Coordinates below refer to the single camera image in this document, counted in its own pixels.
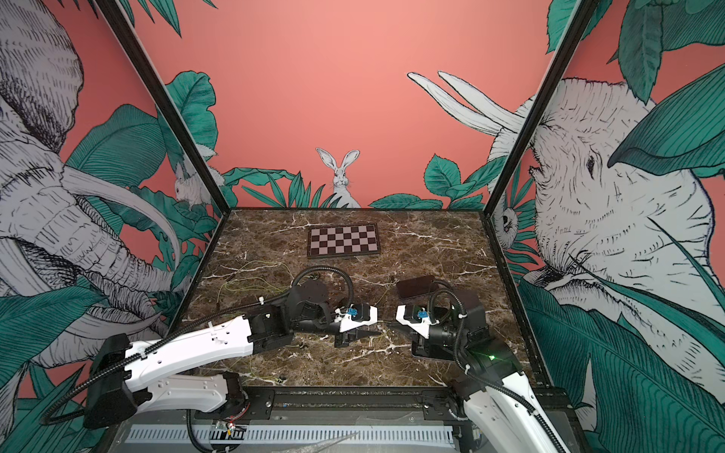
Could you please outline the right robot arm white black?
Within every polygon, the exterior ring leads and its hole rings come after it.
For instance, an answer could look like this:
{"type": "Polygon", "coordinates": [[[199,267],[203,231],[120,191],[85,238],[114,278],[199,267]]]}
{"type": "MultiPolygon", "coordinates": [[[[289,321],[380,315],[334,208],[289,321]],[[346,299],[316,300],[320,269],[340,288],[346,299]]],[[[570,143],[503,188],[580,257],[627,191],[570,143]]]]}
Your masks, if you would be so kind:
{"type": "Polygon", "coordinates": [[[453,385],[454,417],[469,421],[498,452],[570,451],[515,353],[491,333],[476,292],[435,277],[398,292],[402,299],[427,298],[424,305],[396,312],[396,320],[412,331],[412,353],[454,362],[463,372],[453,385]]]}

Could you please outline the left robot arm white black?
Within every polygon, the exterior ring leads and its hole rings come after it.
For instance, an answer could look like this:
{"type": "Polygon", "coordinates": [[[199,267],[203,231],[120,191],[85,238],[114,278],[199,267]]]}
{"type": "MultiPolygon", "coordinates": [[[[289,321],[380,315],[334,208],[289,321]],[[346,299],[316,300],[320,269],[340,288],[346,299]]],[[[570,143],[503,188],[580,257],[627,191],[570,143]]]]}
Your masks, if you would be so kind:
{"type": "Polygon", "coordinates": [[[346,347],[374,335],[378,320],[376,307],[356,299],[344,270],[312,266],[277,296],[222,309],[164,339],[109,337],[88,379],[54,401],[40,423],[52,426],[80,417],[89,430],[107,428],[150,408],[154,382],[211,362],[286,347],[298,333],[330,334],[336,347],[346,347]]]}

